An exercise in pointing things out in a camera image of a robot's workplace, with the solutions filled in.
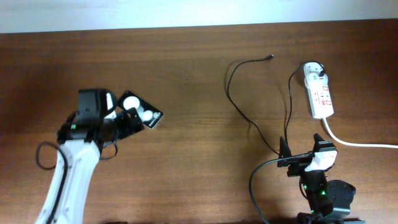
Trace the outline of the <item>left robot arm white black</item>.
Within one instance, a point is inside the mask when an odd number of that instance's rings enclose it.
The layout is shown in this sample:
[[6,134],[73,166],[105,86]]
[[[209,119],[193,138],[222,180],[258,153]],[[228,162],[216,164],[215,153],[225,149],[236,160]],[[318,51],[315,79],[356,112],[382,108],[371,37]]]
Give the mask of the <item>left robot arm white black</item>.
[[58,130],[54,175],[37,223],[82,223],[86,196],[103,149],[144,130],[136,96],[117,99],[103,88],[78,92],[78,109]]

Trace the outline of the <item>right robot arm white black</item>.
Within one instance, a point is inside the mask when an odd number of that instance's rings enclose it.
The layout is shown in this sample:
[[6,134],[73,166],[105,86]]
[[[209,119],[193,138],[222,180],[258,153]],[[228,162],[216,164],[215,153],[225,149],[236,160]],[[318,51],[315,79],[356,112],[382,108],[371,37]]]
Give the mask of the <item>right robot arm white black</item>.
[[300,177],[301,190],[311,209],[299,213],[299,224],[365,223],[358,218],[348,218],[356,188],[342,180],[327,180],[325,172],[335,165],[338,155],[335,145],[314,134],[313,149],[305,154],[292,155],[287,141],[280,138],[278,167],[287,167],[288,177]]

